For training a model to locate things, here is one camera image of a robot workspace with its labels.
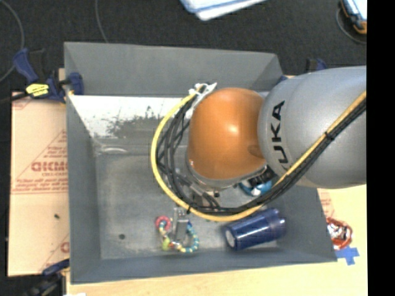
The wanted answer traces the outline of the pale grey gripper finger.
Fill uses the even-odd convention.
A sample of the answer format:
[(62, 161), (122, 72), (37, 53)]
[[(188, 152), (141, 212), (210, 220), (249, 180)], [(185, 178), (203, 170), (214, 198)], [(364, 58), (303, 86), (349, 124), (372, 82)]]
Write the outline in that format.
[(185, 239), (188, 228), (188, 217), (183, 208), (173, 209), (173, 239)]

